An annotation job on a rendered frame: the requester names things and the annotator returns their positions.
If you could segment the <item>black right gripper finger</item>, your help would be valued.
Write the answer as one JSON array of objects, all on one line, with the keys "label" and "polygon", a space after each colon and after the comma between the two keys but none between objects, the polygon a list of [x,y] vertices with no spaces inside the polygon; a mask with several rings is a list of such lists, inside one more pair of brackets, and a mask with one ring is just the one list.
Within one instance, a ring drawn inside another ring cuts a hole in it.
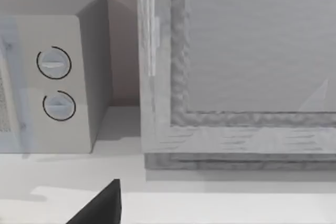
[{"label": "black right gripper finger", "polygon": [[114,179],[66,224],[121,224],[121,181]]}]

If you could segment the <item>pale round microwave knob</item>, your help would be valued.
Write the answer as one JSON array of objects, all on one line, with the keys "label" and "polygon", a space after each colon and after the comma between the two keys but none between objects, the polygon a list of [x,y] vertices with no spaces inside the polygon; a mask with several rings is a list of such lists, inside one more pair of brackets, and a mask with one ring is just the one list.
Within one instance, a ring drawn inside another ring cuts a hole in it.
[{"label": "pale round microwave knob", "polygon": [[43,110],[45,114],[58,122],[71,119],[76,112],[76,102],[67,92],[58,90],[43,98]]},{"label": "pale round microwave knob", "polygon": [[56,46],[40,51],[36,57],[36,65],[40,73],[51,80],[65,78],[72,68],[68,53]]}]

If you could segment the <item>pale microwave oven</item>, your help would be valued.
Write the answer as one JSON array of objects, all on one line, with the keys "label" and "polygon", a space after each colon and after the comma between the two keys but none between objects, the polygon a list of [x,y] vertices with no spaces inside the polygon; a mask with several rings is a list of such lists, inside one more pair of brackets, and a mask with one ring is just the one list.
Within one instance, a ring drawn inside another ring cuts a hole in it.
[{"label": "pale microwave oven", "polygon": [[[37,54],[51,46],[72,62],[60,80],[36,65]],[[0,154],[90,153],[111,79],[108,0],[0,0]],[[64,122],[49,118],[42,105],[58,90],[76,102]]]}]

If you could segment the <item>grey cabinet door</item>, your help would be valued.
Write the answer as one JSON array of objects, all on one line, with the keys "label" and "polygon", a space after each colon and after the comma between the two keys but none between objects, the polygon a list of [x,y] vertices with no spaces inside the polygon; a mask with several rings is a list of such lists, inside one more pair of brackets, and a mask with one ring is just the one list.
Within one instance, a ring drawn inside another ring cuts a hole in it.
[{"label": "grey cabinet door", "polygon": [[336,0],[171,0],[171,123],[336,127]]}]

